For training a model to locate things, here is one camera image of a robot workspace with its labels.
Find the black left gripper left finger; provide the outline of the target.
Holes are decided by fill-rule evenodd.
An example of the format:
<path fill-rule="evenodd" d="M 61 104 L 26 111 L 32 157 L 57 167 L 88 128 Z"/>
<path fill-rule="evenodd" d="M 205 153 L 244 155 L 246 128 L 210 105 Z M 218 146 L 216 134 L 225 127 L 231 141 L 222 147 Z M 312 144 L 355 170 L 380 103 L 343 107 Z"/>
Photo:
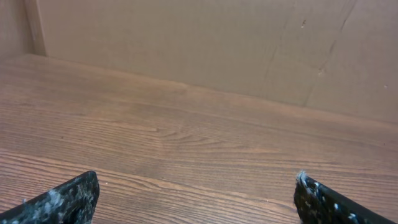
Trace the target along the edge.
<path fill-rule="evenodd" d="M 93 221 L 100 185 L 89 170 L 1 213 L 1 224 L 86 224 Z"/>

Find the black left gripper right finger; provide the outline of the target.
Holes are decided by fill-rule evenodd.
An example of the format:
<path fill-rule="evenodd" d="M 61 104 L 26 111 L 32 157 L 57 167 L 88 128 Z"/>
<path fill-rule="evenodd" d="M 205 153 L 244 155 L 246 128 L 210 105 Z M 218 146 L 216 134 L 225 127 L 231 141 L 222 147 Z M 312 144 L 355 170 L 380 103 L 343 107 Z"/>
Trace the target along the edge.
<path fill-rule="evenodd" d="M 300 171 L 294 204 L 303 224 L 394 224 Z"/>

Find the cardboard back wall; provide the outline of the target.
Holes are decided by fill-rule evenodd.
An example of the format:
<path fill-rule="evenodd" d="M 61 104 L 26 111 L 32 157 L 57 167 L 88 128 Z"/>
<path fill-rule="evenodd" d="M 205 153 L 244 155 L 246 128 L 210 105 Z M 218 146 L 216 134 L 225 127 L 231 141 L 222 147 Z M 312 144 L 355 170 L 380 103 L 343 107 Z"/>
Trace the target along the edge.
<path fill-rule="evenodd" d="M 396 1 L 2 1 L 28 53 L 397 121 Z"/>

